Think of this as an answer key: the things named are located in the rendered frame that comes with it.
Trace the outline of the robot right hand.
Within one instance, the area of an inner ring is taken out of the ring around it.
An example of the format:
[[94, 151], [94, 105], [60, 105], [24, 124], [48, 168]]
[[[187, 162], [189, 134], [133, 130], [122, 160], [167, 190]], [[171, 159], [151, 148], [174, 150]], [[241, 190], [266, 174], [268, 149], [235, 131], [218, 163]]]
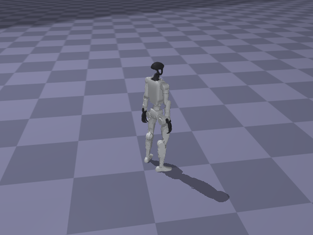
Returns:
[[166, 123], [168, 124], [168, 128], [169, 128], [169, 132], [167, 134], [169, 134], [172, 131], [171, 120], [169, 121], [169, 119], [166, 118]]

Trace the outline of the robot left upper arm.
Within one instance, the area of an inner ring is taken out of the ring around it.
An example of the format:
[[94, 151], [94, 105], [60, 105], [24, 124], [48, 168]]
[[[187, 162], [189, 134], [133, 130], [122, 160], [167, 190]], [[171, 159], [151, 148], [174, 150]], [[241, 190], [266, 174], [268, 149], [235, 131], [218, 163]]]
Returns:
[[144, 93], [144, 96], [149, 98], [148, 96], [148, 80], [149, 80], [150, 77], [146, 77], [145, 78], [145, 93]]

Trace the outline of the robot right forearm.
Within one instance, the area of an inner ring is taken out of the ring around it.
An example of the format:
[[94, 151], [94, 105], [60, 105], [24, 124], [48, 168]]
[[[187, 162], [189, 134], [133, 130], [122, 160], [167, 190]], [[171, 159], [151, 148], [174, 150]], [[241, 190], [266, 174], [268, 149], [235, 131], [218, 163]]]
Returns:
[[169, 119], [170, 121], [170, 107], [171, 107], [171, 101], [167, 101], [166, 103], [166, 107], [164, 107], [164, 110], [165, 110], [165, 121], [166, 121], [166, 118]]

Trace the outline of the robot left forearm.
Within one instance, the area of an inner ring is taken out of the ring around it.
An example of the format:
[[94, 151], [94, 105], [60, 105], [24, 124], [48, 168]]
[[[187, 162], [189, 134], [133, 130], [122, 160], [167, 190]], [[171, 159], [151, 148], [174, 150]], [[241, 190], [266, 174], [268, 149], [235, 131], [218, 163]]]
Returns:
[[143, 96], [143, 107], [144, 108], [144, 111], [147, 111], [147, 107], [148, 107], [148, 101], [149, 101], [149, 98]]

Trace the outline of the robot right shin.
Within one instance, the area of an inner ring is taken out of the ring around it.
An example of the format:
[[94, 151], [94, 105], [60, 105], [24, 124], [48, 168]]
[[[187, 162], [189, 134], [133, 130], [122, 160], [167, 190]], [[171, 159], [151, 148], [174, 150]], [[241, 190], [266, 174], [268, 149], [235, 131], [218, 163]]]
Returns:
[[164, 159], [166, 155], [166, 146], [163, 142], [158, 144], [158, 158], [159, 158], [159, 167], [163, 168]]

